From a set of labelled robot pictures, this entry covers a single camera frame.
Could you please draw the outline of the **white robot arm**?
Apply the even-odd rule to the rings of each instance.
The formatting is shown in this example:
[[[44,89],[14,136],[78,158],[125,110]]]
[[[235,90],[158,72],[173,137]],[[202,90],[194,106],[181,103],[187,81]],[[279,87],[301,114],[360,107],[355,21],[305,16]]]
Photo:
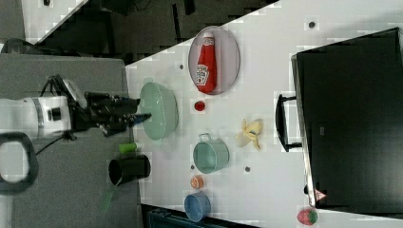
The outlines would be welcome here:
[[[106,137],[151,118],[138,113],[139,99],[86,92],[82,97],[28,97],[1,101],[1,193],[30,188],[38,174],[38,142],[74,141],[77,132],[99,127]]]

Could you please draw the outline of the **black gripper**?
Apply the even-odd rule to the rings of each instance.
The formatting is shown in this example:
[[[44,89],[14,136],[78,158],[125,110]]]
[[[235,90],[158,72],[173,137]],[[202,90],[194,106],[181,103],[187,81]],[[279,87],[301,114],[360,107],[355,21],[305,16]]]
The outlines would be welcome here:
[[[97,92],[86,92],[85,97],[87,108],[81,108],[78,103],[71,107],[71,127],[74,132],[99,127],[105,137],[110,137],[151,117],[150,113],[136,114],[140,99]]]

